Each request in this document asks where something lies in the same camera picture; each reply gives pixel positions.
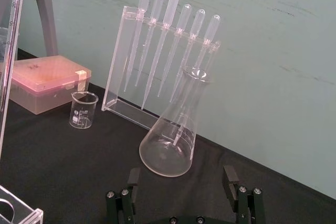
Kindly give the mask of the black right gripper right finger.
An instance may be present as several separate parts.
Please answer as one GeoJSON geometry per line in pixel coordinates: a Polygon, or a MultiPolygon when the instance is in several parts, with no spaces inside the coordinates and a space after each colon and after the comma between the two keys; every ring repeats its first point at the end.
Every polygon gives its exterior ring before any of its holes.
{"type": "Polygon", "coordinates": [[[230,165],[223,166],[223,189],[236,214],[235,223],[265,223],[262,189],[248,189],[242,185],[235,169],[230,165]]]}

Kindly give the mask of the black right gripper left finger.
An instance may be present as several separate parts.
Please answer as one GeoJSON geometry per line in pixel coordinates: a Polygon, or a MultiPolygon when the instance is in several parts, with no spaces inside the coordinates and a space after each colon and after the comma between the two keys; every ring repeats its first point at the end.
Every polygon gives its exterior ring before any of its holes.
{"type": "Polygon", "coordinates": [[[107,223],[136,223],[135,202],[138,193],[140,168],[133,168],[129,173],[127,187],[119,192],[106,192],[107,223]]]}

